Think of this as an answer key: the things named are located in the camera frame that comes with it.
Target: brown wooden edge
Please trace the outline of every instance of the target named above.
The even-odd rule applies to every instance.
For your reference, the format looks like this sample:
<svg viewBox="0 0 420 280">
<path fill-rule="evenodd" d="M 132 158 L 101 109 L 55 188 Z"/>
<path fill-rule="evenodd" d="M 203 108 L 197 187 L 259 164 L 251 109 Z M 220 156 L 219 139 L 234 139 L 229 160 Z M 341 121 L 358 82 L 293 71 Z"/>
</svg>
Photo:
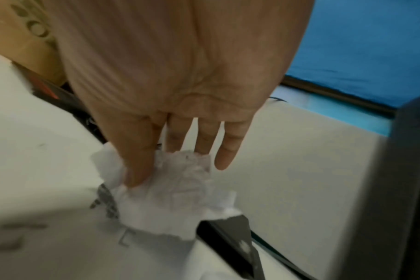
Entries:
<svg viewBox="0 0 420 280">
<path fill-rule="evenodd" d="M 387 105 L 378 104 L 372 101 L 368 101 L 368 100 L 365 100 L 365 99 L 362 99 L 353 95 L 348 95 L 341 91 L 330 89 L 324 86 L 320 86 L 315 83 L 311 83 L 311 82 L 304 81 L 298 78 L 294 78 L 292 76 L 287 76 L 287 75 L 284 76 L 284 78 L 281 81 L 281 84 L 291 87 L 291 88 L 302 89 L 302 90 L 312 92 L 315 94 L 328 96 L 337 100 L 348 102 L 348 103 L 372 110 L 374 112 L 383 114 L 384 116 L 387 116 L 390 118 L 394 118 L 396 114 L 396 108 L 393 108 Z"/>
</svg>

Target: blue fabric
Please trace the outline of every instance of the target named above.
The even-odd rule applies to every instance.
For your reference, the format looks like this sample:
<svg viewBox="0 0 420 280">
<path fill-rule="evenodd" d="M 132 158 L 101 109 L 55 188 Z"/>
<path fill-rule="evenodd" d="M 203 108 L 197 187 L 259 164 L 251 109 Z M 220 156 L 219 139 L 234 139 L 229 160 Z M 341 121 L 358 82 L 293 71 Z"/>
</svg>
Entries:
<svg viewBox="0 0 420 280">
<path fill-rule="evenodd" d="M 393 107 L 420 96 L 420 0 L 317 0 L 288 75 Z"/>
</svg>

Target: human hand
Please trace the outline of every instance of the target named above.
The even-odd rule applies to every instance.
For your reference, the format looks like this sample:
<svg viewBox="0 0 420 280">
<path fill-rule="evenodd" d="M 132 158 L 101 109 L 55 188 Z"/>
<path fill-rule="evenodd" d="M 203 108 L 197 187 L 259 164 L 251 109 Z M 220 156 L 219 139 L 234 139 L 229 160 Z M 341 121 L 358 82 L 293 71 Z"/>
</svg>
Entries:
<svg viewBox="0 0 420 280">
<path fill-rule="evenodd" d="M 220 123 L 215 166 L 229 166 L 254 114 L 287 71 L 313 0 L 48 0 L 76 94 L 129 170 L 127 186 L 181 149 L 198 118 L 195 152 L 207 154 Z"/>
</svg>

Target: black and white patterned object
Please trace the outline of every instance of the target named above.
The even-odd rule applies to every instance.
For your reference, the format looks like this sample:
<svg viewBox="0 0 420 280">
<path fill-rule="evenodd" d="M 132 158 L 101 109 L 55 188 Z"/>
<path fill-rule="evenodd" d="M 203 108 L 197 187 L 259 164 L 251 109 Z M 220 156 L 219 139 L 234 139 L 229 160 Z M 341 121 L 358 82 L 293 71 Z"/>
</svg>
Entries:
<svg viewBox="0 0 420 280">
<path fill-rule="evenodd" d="M 90 209 L 93 209 L 102 203 L 105 205 L 107 218 L 119 219 L 118 207 L 107 187 L 104 184 L 101 184 L 96 193 L 98 198 L 90 205 Z"/>
</svg>

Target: blue cloth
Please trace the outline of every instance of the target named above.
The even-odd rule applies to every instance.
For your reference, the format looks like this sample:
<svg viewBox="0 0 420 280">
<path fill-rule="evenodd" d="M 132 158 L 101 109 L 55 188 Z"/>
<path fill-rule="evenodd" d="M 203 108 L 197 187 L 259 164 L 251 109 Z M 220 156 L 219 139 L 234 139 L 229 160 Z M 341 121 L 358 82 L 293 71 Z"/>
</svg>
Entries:
<svg viewBox="0 0 420 280">
<path fill-rule="evenodd" d="M 393 107 L 420 96 L 420 0 L 317 0 L 288 75 Z"/>
</svg>

